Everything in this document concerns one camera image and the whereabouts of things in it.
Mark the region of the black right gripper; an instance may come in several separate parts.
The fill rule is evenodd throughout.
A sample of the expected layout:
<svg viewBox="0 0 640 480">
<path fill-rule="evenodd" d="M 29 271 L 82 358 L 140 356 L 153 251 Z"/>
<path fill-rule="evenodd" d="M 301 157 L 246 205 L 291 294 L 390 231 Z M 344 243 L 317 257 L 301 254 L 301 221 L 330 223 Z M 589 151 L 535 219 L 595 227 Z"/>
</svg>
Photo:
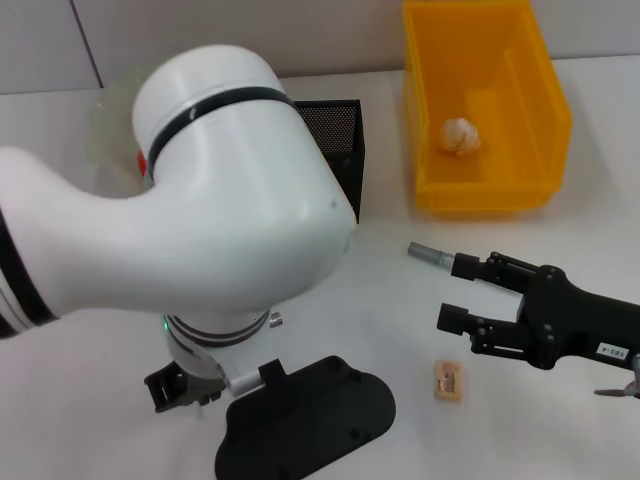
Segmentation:
<svg viewBox="0 0 640 480">
<path fill-rule="evenodd" d="M 576 287 L 558 267 L 532 265 L 492 252 L 481 261 L 464 253 L 454 256 L 453 277 L 482 280 L 523 294 L 514 322 L 472 315 L 443 303 L 437 329 L 468 334 L 475 354 L 527 361 L 552 369 L 567 356 L 581 357 L 631 370 L 639 354 L 639 306 Z"/>
</svg>

